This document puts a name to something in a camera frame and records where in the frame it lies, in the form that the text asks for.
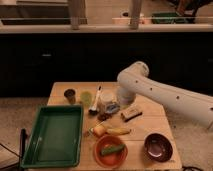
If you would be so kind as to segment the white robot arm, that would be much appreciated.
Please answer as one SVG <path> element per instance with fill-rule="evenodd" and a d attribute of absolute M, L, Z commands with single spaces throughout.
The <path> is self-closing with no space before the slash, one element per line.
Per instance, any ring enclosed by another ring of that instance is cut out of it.
<path fill-rule="evenodd" d="M 134 62 L 123 69 L 117 76 L 118 99 L 132 103 L 136 94 L 146 96 L 213 132 L 212 96 L 163 84 L 149 79 L 148 75 L 149 67 L 142 61 Z"/>

